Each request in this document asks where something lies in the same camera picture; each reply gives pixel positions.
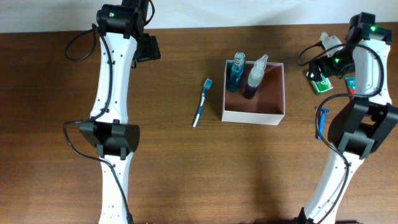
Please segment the red green toothpaste tube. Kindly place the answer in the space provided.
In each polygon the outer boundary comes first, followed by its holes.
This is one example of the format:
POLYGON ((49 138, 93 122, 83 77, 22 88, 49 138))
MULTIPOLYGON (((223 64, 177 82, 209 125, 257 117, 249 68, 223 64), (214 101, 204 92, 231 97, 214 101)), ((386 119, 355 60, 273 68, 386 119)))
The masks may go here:
POLYGON ((353 94, 355 94, 355 85, 356 85, 356 79, 355 77, 344 77, 345 83, 348 89, 348 93, 351 95, 350 100, 352 100, 353 94))

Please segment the green soap box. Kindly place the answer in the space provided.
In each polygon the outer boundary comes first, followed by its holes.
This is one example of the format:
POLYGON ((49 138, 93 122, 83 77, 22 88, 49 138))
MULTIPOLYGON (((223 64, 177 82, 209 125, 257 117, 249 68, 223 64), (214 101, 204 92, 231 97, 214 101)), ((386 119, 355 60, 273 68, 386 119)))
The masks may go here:
POLYGON ((312 80, 313 74, 309 75, 308 72, 306 73, 306 77, 310 80, 310 84, 317 95, 333 89, 333 85, 329 79, 324 77, 322 73, 320 74, 321 80, 319 82, 312 80))

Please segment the clear spray bottle purple liquid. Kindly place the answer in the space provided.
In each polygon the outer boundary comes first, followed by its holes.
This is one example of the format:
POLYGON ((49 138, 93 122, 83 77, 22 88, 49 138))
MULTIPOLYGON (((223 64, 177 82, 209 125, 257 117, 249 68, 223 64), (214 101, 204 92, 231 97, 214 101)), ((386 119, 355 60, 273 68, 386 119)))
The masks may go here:
POLYGON ((243 93, 246 99, 250 100, 254 98, 255 94, 257 93, 259 85, 264 78, 268 58, 269 56, 264 54, 260 59, 254 62, 254 65, 249 72, 248 80, 243 93))

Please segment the teal mouthwash bottle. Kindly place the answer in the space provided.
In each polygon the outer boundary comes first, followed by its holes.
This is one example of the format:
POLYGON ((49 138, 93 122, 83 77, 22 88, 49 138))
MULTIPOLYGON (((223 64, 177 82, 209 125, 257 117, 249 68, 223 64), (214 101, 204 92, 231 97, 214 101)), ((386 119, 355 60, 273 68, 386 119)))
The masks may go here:
POLYGON ((230 68, 229 80, 227 82, 228 91, 236 92, 239 89, 245 63, 246 63, 245 54, 243 52, 237 52, 234 56, 234 60, 230 68))

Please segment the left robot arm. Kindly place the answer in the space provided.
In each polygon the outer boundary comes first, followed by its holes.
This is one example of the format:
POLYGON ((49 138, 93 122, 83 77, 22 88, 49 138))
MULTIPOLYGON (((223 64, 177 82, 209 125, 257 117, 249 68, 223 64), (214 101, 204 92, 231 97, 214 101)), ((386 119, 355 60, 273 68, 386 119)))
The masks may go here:
POLYGON ((96 149, 102 173, 100 223, 132 223, 128 208, 129 167, 139 144, 140 129, 128 123, 127 94, 131 68, 157 60, 154 36, 144 32, 152 20, 152 1, 105 4, 96 15, 101 65, 96 101, 80 132, 96 149))

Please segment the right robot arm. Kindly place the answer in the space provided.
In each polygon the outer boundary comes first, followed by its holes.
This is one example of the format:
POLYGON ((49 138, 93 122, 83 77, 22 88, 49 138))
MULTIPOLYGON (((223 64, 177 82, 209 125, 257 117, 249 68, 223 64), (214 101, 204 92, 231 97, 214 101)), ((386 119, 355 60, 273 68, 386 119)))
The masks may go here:
POLYGON ((349 103, 333 118, 328 136, 320 131, 323 105, 315 115, 316 134, 329 147, 328 161, 313 197, 294 223, 335 223, 341 199, 350 180, 370 154, 374 153, 397 124, 387 87, 387 58, 392 31, 375 23, 376 16, 361 12, 350 19, 345 43, 323 33, 318 46, 323 52, 306 62, 308 78, 343 78, 355 75, 349 103))

